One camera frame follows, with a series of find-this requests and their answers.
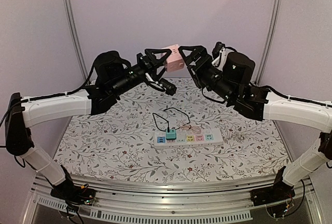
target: white power strip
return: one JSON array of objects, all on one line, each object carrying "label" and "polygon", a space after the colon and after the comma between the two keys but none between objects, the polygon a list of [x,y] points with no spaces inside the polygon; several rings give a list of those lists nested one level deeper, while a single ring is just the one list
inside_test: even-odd
[{"label": "white power strip", "polygon": [[191,130],[176,130],[176,139],[166,139],[165,132],[155,132],[154,147],[157,149],[187,148],[222,145],[224,143],[219,129],[204,129],[201,133]]}]

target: floral tablecloth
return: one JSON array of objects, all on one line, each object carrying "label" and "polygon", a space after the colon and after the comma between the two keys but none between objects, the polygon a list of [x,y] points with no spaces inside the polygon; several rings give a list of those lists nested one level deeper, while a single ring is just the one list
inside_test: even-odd
[{"label": "floral tablecloth", "polygon": [[[249,120],[231,107],[207,100],[192,79],[170,81],[177,86],[174,96],[141,84],[105,114],[73,117],[54,159],[77,175],[155,183],[269,175],[288,163],[273,122]],[[166,114],[171,125],[186,120],[181,113],[162,111],[168,107],[186,112],[202,128],[219,128],[224,144],[155,149],[153,112]]]}]

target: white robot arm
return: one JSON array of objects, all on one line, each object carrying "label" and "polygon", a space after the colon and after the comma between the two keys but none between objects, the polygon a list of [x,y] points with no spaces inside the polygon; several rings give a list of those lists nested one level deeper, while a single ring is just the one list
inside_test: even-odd
[{"label": "white robot arm", "polygon": [[[270,86],[258,87],[250,80],[255,62],[244,54],[231,52],[225,58],[225,45],[218,42],[209,55],[202,46],[179,47],[179,53],[198,88],[214,91],[241,115],[254,120],[281,120],[313,127],[319,138],[300,158],[281,168],[272,187],[251,192],[254,205],[294,196],[294,185],[332,159],[332,104],[300,99],[277,92]],[[223,67],[217,67],[222,60]]]},{"label": "white robot arm", "polygon": [[[53,187],[52,196],[77,205],[87,204],[94,198],[95,191],[75,186],[67,170],[34,144],[30,127],[63,117],[104,113],[120,100],[121,94],[142,82],[173,95],[175,85],[161,78],[165,69],[157,74],[157,69],[164,66],[171,53],[170,49],[146,49],[145,55],[138,54],[137,64],[131,66],[117,51],[109,51],[100,54],[93,63],[89,76],[95,69],[98,77],[94,85],[85,86],[87,80],[77,90],[38,97],[21,97],[20,93],[14,93],[6,119],[1,121],[5,119],[7,151],[42,173]],[[155,54],[164,55],[157,59]]]}]

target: lavender wall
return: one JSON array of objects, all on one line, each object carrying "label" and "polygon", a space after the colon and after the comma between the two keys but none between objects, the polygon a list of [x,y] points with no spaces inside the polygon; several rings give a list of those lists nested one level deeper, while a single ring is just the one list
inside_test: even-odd
[{"label": "lavender wall", "polygon": [[[0,113],[10,95],[71,90],[82,82],[62,0],[0,0]],[[32,128],[34,141],[54,154],[67,119]],[[4,128],[0,131],[3,144]],[[35,173],[0,149],[0,222],[19,223]]]},{"label": "lavender wall", "polygon": [[[331,0],[282,0],[269,60],[262,84],[285,94],[331,100]],[[281,123],[286,141],[299,157],[319,132]],[[332,172],[325,166],[312,175],[326,223],[331,223]]]},{"label": "lavender wall", "polygon": [[[118,50],[135,62],[145,48],[217,41],[260,61],[273,0],[72,0],[87,66],[101,52]],[[168,74],[188,77],[186,69]]]}]

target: pink object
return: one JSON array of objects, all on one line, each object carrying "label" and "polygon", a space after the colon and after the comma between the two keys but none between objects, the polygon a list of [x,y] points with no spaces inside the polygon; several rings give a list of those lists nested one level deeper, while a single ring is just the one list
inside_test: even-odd
[{"label": "pink object", "polygon": [[168,73],[180,70],[185,66],[185,62],[182,59],[180,53],[178,52],[178,47],[179,47],[178,44],[174,44],[164,48],[164,49],[170,49],[172,51],[172,54],[167,58],[165,64],[165,68]]},{"label": "pink object", "polygon": [[203,135],[196,135],[197,141],[204,141],[204,136]]}]

